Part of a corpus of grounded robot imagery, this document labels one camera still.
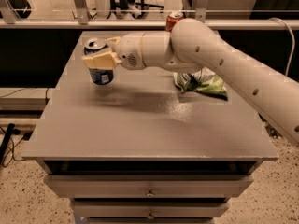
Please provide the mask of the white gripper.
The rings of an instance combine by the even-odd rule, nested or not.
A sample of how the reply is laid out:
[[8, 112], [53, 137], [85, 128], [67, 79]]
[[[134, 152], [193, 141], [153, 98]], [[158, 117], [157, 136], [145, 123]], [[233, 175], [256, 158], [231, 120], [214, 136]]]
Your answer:
[[128, 70], [143, 70], [148, 67], [159, 67], [171, 70], [172, 47], [170, 33], [136, 32], [107, 39], [107, 44], [115, 52], [96, 52], [81, 57], [90, 69], [113, 70], [119, 64]]

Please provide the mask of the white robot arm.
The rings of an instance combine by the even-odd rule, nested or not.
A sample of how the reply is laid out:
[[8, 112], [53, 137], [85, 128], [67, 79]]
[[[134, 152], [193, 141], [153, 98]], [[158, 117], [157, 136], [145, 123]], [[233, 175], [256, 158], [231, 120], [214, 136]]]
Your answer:
[[104, 47], [82, 57], [90, 69], [159, 67], [195, 73], [206, 67], [248, 102], [291, 143], [299, 143], [299, 83], [226, 43], [195, 19], [170, 32], [136, 32], [102, 38]]

